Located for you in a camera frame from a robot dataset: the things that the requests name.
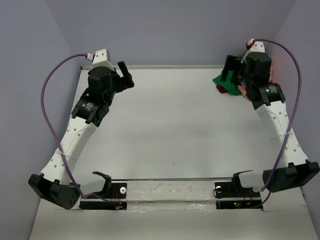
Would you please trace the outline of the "pink t shirt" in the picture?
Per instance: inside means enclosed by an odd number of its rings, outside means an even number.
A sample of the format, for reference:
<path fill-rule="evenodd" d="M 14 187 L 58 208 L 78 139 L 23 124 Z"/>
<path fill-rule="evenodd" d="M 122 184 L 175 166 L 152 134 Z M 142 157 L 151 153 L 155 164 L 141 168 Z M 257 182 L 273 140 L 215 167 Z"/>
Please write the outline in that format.
<path fill-rule="evenodd" d="M 269 77 L 269 83 L 273 82 L 273 66 L 271 64 L 271 68 L 270 68 L 270 77 Z M 247 100 L 250 100 L 248 97 L 248 93 L 249 91 L 251 91 L 252 93 L 256 93 L 258 90 L 259 86 L 255 86 L 253 83 L 248 84 L 247 86 L 244 86 L 245 91 L 246 91 L 246 95 L 244 96 Z"/>

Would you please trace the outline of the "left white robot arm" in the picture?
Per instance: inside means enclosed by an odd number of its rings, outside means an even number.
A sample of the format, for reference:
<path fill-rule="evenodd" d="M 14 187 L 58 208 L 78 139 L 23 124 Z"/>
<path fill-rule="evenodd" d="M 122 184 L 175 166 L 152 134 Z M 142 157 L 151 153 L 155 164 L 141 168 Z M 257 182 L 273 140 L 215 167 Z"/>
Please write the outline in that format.
<path fill-rule="evenodd" d="M 88 72 L 88 87 L 71 112 L 63 138 L 56 140 L 56 150 L 47 165 L 28 180 L 41 199 L 70 210 L 79 198 L 106 200 L 110 194 L 109 175 L 93 171 L 76 181 L 72 172 L 88 140 L 108 114 L 115 94 L 135 85 L 125 62 L 117 65 L 121 75 L 107 66 L 94 66 Z"/>

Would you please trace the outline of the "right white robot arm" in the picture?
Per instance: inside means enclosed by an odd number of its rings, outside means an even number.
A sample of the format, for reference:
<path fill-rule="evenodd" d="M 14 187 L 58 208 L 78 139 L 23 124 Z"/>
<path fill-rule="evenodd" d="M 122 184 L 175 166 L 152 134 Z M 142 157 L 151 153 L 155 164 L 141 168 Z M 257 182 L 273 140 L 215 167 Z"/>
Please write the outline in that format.
<path fill-rule="evenodd" d="M 246 97 L 266 127 L 273 153 L 279 156 L 276 170 L 235 173 L 230 183 L 235 196 L 242 196 L 249 188 L 275 193 L 303 187 L 320 171 L 317 162 L 309 161 L 290 126 L 280 85 L 269 81 L 271 64 L 264 52 L 250 52 L 245 57 L 228 55 L 221 72 L 222 81 L 232 72 L 231 82 L 245 88 Z"/>

